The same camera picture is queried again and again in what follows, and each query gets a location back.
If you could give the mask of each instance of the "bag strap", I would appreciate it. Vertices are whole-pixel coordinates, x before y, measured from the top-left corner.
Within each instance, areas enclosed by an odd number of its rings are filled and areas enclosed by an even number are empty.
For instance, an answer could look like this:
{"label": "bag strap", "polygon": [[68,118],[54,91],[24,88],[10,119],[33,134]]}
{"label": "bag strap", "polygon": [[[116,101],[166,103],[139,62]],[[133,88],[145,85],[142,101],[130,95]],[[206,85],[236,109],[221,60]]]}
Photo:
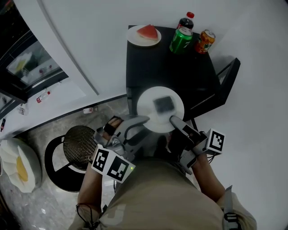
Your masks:
{"label": "bag strap", "polygon": [[226,189],[224,196],[224,230],[241,230],[241,225],[238,222],[238,216],[233,212],[232,201],[232,185]]}

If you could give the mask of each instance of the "orange soda can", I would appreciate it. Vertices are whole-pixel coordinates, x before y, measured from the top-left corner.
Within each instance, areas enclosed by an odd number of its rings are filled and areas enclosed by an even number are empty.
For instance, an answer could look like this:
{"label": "orange soda can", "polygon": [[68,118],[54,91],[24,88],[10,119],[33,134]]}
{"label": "orange soda can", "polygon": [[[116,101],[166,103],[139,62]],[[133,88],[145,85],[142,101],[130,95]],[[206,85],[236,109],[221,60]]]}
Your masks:
{"label": "orange soda can", "polygon": [[198,53],[206,53],[215,41],[215,34],[210,30],[204,30],[201,32],[198,42],[195,43],[195,50]]}

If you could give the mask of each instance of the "red bottle cap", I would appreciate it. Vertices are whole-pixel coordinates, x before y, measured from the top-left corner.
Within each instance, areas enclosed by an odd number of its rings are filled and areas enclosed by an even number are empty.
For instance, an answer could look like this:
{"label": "red bottle cap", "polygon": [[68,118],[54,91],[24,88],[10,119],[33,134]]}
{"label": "red bottle cap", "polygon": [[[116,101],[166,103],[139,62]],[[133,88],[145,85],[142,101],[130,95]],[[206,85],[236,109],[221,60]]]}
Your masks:
{"label": "red bottle cap", "polygon": [[194,13],[192,13],[192,12],[187,12],[187,17],[189,17],[189,18],[194,18],[194,16],[195,16],[195,14]]}

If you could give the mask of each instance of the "marble floor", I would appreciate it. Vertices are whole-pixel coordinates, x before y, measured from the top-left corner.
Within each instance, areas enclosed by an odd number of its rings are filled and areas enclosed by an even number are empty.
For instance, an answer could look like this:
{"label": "marble floor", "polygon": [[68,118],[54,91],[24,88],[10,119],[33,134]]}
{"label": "marble floor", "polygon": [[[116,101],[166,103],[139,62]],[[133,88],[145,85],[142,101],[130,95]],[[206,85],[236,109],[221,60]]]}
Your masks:
{"label": "marble floor", "polygon": [[[37,153],[43,173],[40,188],[29,194],[21,193],[10,183],[5,173],[0,177],[0,190],[22,230],[64,230],[70,226],[75,216],[78,193],[63,191],[47,176],[44,154],[48,143],[55,137],[64,135],[73,126],[85,125],[95,130],[106,124],[113,115],[128,113],[127,98],[123,97],[98,105],[97,111],[92,114],[79,111],[18,136]],[[56,148],[53,163],[55,170],[66,164],[62,145]],[[102,205],[108,205],[114,196],[111,179],[103,177],[102,193]]]}

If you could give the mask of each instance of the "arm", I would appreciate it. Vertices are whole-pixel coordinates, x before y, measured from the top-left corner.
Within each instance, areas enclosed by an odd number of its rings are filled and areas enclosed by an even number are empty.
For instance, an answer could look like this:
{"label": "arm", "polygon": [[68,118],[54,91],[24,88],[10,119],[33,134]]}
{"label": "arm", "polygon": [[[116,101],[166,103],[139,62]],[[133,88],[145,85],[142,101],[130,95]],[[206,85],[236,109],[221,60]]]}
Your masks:
{"label": "arm", "polygon": [[[109,124],[117,128],[121,124],[122,120],[114,118],[109,121]],[[104,132],[103,137],[109,140],[111,136]],[[84,180],[78,195],[78,204],[87,204],[92,209],[101,213],[101,196],[102,196],[102,175],[91,168],[91,164],[88,163],[88,167],[84,176]]]}
{"label": "arm", "polygon": [[206,196],[217,202],[225,194],[225,188],[215,176],[206,154],[198,156],[192,170]]}

